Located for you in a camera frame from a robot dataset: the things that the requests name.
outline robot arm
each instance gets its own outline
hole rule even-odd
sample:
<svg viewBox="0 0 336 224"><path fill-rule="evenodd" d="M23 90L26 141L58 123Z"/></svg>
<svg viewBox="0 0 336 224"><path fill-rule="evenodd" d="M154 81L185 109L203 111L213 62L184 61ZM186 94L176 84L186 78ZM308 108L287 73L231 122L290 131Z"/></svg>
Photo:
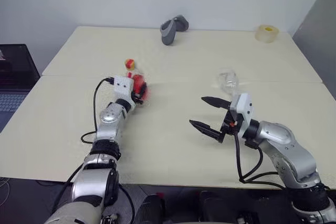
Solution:
<svg viewBox="0 0 336 224"><path fill-rule="evenodd" d="M100 113L92 149L72 186L72 202L59 208L45 224L99 224L104 208L118 198L121 134L128 113L139 101L133 95L133 79L117 76L110 83L114 83L116 100Z"/></svg>
<svg viewBox="0 0 336 224"><path fill-rule="evenodd" d="M203 97L202 100L228 112L220 131L190 120L195 128L220 143L225 134L237 134L240 140L245 140L246 146L260 148L270 157L289 192L295 212L304 222L336 222L336 208L327 197L315 159L296 141L290 129L277 123L253 120L252 103L246 93L234 96L232 102L214 97Z"/></svg>

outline clear glass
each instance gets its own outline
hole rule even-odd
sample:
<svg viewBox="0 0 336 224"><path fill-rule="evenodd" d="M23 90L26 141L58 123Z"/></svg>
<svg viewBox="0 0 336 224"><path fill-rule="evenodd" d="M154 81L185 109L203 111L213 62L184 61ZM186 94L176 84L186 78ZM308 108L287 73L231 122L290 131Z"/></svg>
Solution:
<svg viewBox="0 0 336 224"><path fill-rule="evenodd" d="M238 93L239 80L236 73L230 68L223 68L218 74L219 88L231 97Z"/></svg>

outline tape roll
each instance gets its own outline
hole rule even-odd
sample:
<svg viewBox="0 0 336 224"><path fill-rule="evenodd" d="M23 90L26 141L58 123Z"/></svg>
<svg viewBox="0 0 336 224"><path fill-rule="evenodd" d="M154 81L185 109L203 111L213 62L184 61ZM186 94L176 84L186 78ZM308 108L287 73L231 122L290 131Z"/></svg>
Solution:
<svg viewBox="0 0 336 224"><path fill-rule="evenodd" d="M279 29L274 26L260 25L256 31L255 38L264 43L271 43L275 40Z"/></svg>

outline laptop screen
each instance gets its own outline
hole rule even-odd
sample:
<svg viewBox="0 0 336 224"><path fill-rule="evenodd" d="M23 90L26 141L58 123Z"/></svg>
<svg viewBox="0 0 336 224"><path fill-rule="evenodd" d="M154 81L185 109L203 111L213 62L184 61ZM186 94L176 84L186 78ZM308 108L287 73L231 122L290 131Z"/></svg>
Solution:
<svg viewBox="0 0 336 224"><path fill-rule="evenodd" d="M26 45L0 45L0 90L31 89L39 77Z"/></svg>

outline wire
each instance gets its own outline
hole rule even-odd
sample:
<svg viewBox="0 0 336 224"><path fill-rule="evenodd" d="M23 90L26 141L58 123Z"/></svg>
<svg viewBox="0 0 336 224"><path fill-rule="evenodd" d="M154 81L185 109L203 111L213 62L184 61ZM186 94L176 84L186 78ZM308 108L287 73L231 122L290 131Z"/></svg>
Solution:
<svg viewBox="0 0 336 224"><path fill-rule="evenodd" d="M39 180L35 180L36 183L38 183L40 186L57 186L57 183L52 183L52 184L43 184L41 181Z"/></svg>
<svg viewBox="0 0 336 224"><path fill-rule="evenodd" d="M130 221L129 224L133 224L134 219L135 219L135 210L134 210L134 204L133 204L132 198L129 195L129 193L126 191L126 189L121 184L119 184L119 187L124 192L124 194L126 195L128 201L130 202L130 205L131 205L131 208L132 208L132 219L131 219L131 221Z"/></svg>
<svg viewBox="0 0 336 224"><path fill-rule="evenodd" d="M263 163L263 160L264 160L264 155L263 155L263 151L260 149L260 147L257 147L257 149L258 149L258 151L259 151L259 161L258 161L258 163L256 164L256 166L255 167L253 167L253 169L252 170L250 170L247 174L245 174L244 176L243 176L243 178L247 178L248 176L250 176L252 173L254 173L260 166L261 166L261 164Z"/></svg>
<svg viewBox="0 0 336 224"><path fill-rule="evenodd" d="M1 184L1 186L0 186L0 187L2 187L3 185L7 185L7 187L8 187L8 192L7 192L6 198L4 199L4 201L2 201L2 202L0 203L0 207L6 203L8 197L9 197L9 193L11 192L11 191L10 191L10 190L11 190L11 189L10 189L11 187L9 186L8 181L9 181L9 179L8 179L6 182L4 182L3 184Z"/></svg>
<svg viewBox="0 0 336 224"><path fill-rule="evenodd" d="M91 135L91 134L94 134L96 131L90 131L88 133L85 133L83 136L80 137L80 139L82 140L83 143L85 144L93 144L93 142L91 141L85 141L84 140L84 137L87 136L87 135Z"/></svg>
<svg viewBox="0 0 336 224"><path fill-rule="evenodd" d="M108 78L104 78L104 79L102 79L99 83L98 83L98 85L96 86L96 89L95 89L95 91L94 91L94 93L93 93L93 121L95 122L94 124L94 129L95 129L95 131L97 131L97 119L96 119L96 95L97 95L97 92L98 92L98 89L99 89L99 87L102 85L102 83L103 82L105 82L105 81L107 81L108 80Z"/></svg>
<svg viewBox="0 0 336 224"><path fill-rule="evenodd" d="M83 142L83 143L85 143L85 144L92 144L93 142L91 142L91 141L86 141L86 140L84 140L84 137L86 137L87 135L91 135L91 134L95 134L96 132L97 132L97 119L96 119L96 96L97 96L97 92L98 92L98 89L99 89L99 87L102 85L102 83L103 82L105 82L105 81L109 81L109 78L104 78L104 79L102 79L99 83L98 83L98 85L96 86L96 89L95 89L95 91L94 91L94 93L93 93L93 122L94 122L94 131L90 131L90 132L88 132L88 133L85 133L84 135L82 135L81 137L80 137L80 139L81 139L81 141Z"/></svg>
<svg viewBox="0 0 336 224"><path fill-rule="evenodd" d="M237 161L237 170L238 170L238 176L239 176L239 181L242 182L243 184L261 184L261 185L270 185L270 186L276 186L279 187L280 189L285 189L283 186L273 183L273 182L266 182L266 181L254 181L257 178L260 178L262 176L266 176L266 175L273 175L273 174L278 174L276 172L268 172L268 173L262 173L262 174L258 174L250 179L245 180L246 177L248 177L249 175L251 175L253 172L255 172L261 165L262 161L263 161L263 153L261 151L261 149L259 148L259 154L260 154L260 159L259 162L257 163L257 165L251 170L249 171L247 174L243 175L242 174L242 166L240 164L240 146L239 146L239 139L238 139L238 134L235 131L234 132L234 137L235 137L235 144L236 144L236 161Z"/></svg>
<svg viewBox="0 0 336 224"><path fill-rule="evenodd" d="M68 185L70 184L71 180L73 179L73 177L79 172L79 170L82 168L81 164L80 166L78 166L78 168L71 174L71 176L68 178L68 180L64 183L61 191L59 192L59 194L57 195L57 198L55 199L53 208L51 210L51 214L53 214L56 210L57 210L57 206L59 204L59 201L61 200L65 190L67 189Z"/></svg>
<svg viewBox="0 0 336 224"><path fill-rule="evenodd" d="M0 180L0 187L2 187L3 185L5 185L9 180L10 180L10 178L2 178Z"/></svg>

